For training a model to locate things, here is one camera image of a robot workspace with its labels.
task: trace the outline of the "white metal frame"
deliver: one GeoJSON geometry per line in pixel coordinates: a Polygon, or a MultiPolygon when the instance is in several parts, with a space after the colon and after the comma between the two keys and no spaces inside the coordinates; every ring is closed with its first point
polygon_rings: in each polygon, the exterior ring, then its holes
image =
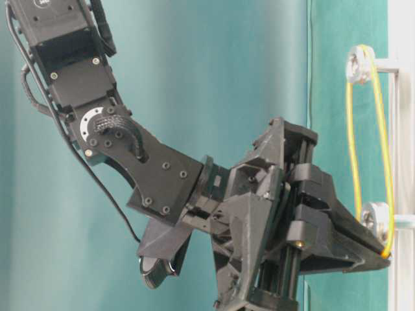
{"type": "Polygon", "coordinates": [[[389,269],[388,310],[415,310],[415,2],[388,0],[390,153],[396,237],[389,269]]]}

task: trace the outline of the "cable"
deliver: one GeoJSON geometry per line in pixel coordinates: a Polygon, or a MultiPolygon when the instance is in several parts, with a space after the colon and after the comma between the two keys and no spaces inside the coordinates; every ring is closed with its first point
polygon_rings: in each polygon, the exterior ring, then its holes
{"type": "MultiPolygon", "coordinates": [[[[363,49],[365,56],[368,57],[370,60],[370,73],[371,73],[371,78],[372,78],[372,83],[373,83],[373,93],[375,95],[377,125],[379,128],[379,137],[381,141],[383,168],[384,168],[384,175],[385,175],[386,202],[389,206],[388,236],[386,240],[386,246],[381,254],[383,258],[387,259],[390,256],[390,252],[392,250],[392,244],[394,242],[395,199],[394,199],[392,169],[390,165],[390,156],[389,156],[389,148],[388,148],[389,143],[388,143],[388,134],[386,130],[385,109],[383,106],[381,83],[379,81],[379,75],[377,74],[377,69],[374,64],[374,59],[372,58],[372,55],[369,53],[367,46],[360,45],[359,47],[363,49]]],[[[352,88],[353,88],[353,85],[351,83],[347,83],[346,85],[346,115],[347,115],[347,125],[348,125],[350,162],[351,162],[351,169],[353,173],[353,186],[354,186],[354,191],[355,191],[356,216],[357,216],[357,219],[360,220],[362,194],[361,194],[361,186],[360,186],[360,179],[359,179],[359,166],[358,166],[357,156],[356,156],[355,135],[354,135],[354,129],[353,129],[353,90],[352,88]]]]}
{"type": "MultiPolygon", "coordinates": [[[[33,62],[33,56],[30,55],[29,57],[30,57],[30,60],[33,62]]],[[[52,117],[49,108],[46,105],[43,105],[40,102],[38,102],[36,98],[34,97],[32,90],[30,89],[30,86],[27,83],[27,75],[29,73],[30,73],[30,69],[28,65],[25,64],[23,68],[21,69],[20,79],[21,79],[21,85],[23,86],[23,90],[26,93],[27,98],[29,99],[30,103],[36,110],[38,110],[40,113],[44,115],[48,115],[52,117]]],[[[65,115],[63,113],[59,113],[59,118],[61,120],[64,120],[65,115]]]]}
{"type": "Polygon", "coordinates": [[[95,21],[97,22],[98,31],[102,38],[102,45],[104,46],[105,53],[112,57],[117,53],[112,33],[108,22],[106,21],[104,7],[101,0],[91,0],[91,7],[95,21]]]}
{"type": "Polygon", "coordinates": [[[53,103],[51,102],[51,99],[49,98],[42,81],[39,77],[38,72],[36,71],[35,67],[33,66],[33,63],[30,60],[30,56],[28,55],[27,51],[25,50],[22,42],[20,41],[18,34],[13,26],[12,22],[12,7],[9,1],[6,2],[6,20],[7,20],[7,26],[9,31],[12,34],[14,43],[17,45],[23,59],[25,60],[28,68],[33,74],[34,81],[36,82],[37,86],[39,87],[39,90],[41,92],[41,95],[43,99],[46,101],[49,111],[51,112],[51,116],[53,118],[53,121],[58,128],[59,134],[62,136],[62,139],[65,141],[65,144],[71,151],[71,153],[75,156],[77,161],[85,168],[87,173],[92,177],[92,179],[97,183],[97,185],[101,188],[101,190],[105,193],[105,195],[108,197],[108,199],[112,202],[117,212],[120,214],[120,216],[125,221],[125,224],[127,225],[131,235],[133,236],[134,240],[136,240],[138,243],[141,242],[141,240],[137,237],[136,233],[134,232],[131,223],[129,222],[128,218],[126,217],[125,213],[121,210],[120,206],[118,206],[116,200],[113,198],[111,193],[108,191],[108,189],[102,184],[102,182],[99,180],[99,178],[95,175],[95,173],[92,171],[92,169],[88,166],[88,164],[81,158],[79,153],[76,151],[75,147],[72,145],[72,142],[70,141],[69,137],[67,136],[64,127],[62,126],[62,123],[60,122],[58,112],[53,107],[53,103]]]}
{"type": "Polygon", "coordinates": [[[362,213],[362,188],[359,177],[359,162],[357,161],[355,129],[353,126],[353,84],[346,84],[346,122],[349,142],[349,156],[351,175],[353,177],[353,190],[355,193],[356,219],[360,221],[362,213]]]}

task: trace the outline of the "robotic arm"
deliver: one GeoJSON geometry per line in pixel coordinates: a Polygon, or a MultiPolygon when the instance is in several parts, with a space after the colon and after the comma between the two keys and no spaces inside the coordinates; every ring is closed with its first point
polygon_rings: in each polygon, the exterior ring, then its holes
{"type": "Polygon", "coordinates": [[[180,274],[194,229],[211,235],[215,308],[223,311],[294,311],[301,273],[389,265],[380,256],[382,243],[337,200],[331,176],[312,164],[317,134],[311,130],[274,119],[234,167],[211,157],[201,163],[133,120],[108,63],[116,48],[101,0],[90,6],[85,0],[8,0],[6,12],[26,62],[22,82],[30,101],[53,118],[141,242],[137,254],[148,287],[180,274]],[[47,105],[34,98],[29,73],[47,105]],[[150,217],[142,240],[91,171],[99,163],[125,178],[132,188],[128,206],[150,217]]]}

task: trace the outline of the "teal backdrop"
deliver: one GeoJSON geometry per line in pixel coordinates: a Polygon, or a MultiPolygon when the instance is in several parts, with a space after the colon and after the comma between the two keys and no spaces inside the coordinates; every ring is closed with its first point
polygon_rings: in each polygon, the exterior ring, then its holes
{"type": "MultiPolygon", "coordinates": [[[[271,118],[305,125],[306,1],[103,2],[123,100],[164,143],[230,167],[271,118]]],[[[179,279],[145,288],[124,223],[53,122],[25,98],[22,61],[5,28],[3,20],[0,310],[211,310],[217,289],[208,236],[193,235],[179,279]]],[[[95,170],[124,205],[125,181],[108,167],[95,170]]],[[[147,219],[125,210],[141,234],[147,219]]]]}
{"type": "MultiPolygon", "coordinates": [[[[333,175],[337,196],[354,212],[353,184],[345,121],[344,74],[350,48],[373,47],[388,56],[387,0],[309,0],[309,67],[311,127],[319,134],[314,160],[333,175]]],[[[381,76],[387,108],[387,77],[381,76]]],[[[385,185],[372,86],[355,86],[354,121],[363,202],[384,202],[385,185]]],[[[307,276],[305,310],[386,311],[387,270],[344,275],[307,276]]]]}

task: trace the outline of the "bolt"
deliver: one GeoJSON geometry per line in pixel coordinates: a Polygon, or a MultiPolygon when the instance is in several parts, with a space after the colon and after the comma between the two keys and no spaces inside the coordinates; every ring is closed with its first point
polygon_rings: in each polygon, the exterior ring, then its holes
{"type": "Polygon", "coordinates": [[[304,242],[303,241],[296,241],[294,244],[298,248],[303,248],[304,247],[304,242]]]}
{"type": "Polygon", "coordinates": [[[89,145],[90,145],[91,147],[96,147],[96,146],[98,146],[98,140],[96,140],[95,138],[92,138],[92,139],[89,141],[89,145]]]}
{"type": "Polygon", "coordinates": [[[153,199],[152,198],[145,198],[145,200],[144,200],[144,206],[145,207],[149,207],[152,204],[153,204],[153,199]]]}
{"type": "Polygon", "coordinates": [[[90,150],[90,149],[85,150],[85,156],[86,157],[91,157],[92,155],[93,155],[92,150],[90,150]]]}
{"type": "Polygon", "coordinates": [[[187,177],[187,172],[185,170],[180,172],[180,178],[185,179],[187,177]]]}
{"type": "Polygon", "coordinates": [[[368,228],[369,230],[372,230],[374,228],[375,220],[374,220],[374,216],[371,214],[371,212],[366,211],[363,214],[362,225],[365,226],[366,228],[368,228]]]}
{"type": "Polygon", "coordinates": [[[104,142],[104,146],[106,147],[106,148],[111,148],[112,147],[112,141],[110,141],[110,140],[106,140],[105,142],[104,142]]]}
{"type": "Polygon", "coordinates": [[[120,131],[116,131],[116,133],[115,133],[115,138],[118,138],[118,139],[123,138],[123,133],[122,133],[122,132],[120,132],[120,131]]]}
{"type": "Polygon", "coordinates": [[[109,115],[113,115],[115,113],[114,107],[108,107],[106,108],[106,112],[108,112],[109,115]]]}
{"type": "Polygon", "coordinates": [[[73,115],[73,113],[68,113],[65,117],[65,122],[72,123],[73,121],[75,121],[75,116],[73,115]]]}
{"type": "Polygon", "coordinates": [[[359,68],[359,62],[357,60],[357,55],[353,54],[350,56],[349,61],[351,62],[351,73],[356,75],[356,72],[359,68]]]}
{"type": "Polygon", "coordinates": [[[171,164],[169,162],[164,162],[161,166],[164,170],[168,170],[171,168],[171,164]]]}
{"type": "Polygon", "coordinates": [[[168,215],[168,214],[170,214],[170,207],[168,207],[168,206],[163,207],[163,212],[162,212],[162,214],[163,214],[163,215],[168,215]]]}

